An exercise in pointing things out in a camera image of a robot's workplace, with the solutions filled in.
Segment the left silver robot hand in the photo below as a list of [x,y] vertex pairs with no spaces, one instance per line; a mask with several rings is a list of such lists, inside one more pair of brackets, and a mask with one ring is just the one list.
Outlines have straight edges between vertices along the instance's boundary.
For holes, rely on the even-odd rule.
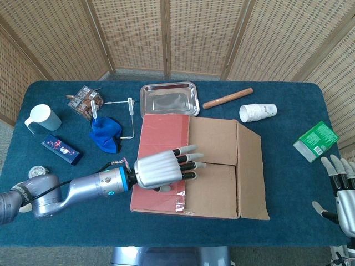
[[196,178],[195,170],[207,167],[198,161],[204,155],[193,153],[196,149],[196,145],[183,146],[138,159],[134,164],[136,183],[143,189],[154,190]]

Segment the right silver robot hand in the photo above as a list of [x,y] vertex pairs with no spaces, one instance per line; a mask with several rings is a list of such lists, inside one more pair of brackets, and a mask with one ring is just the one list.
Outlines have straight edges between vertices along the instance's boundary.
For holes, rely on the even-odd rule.
[[321,162],[329,176],[337,212],[329,212],[317,201],[312,206],[320,216],[339,225],[346,236],[354,238],[354,162],[335,155],[321,157]]

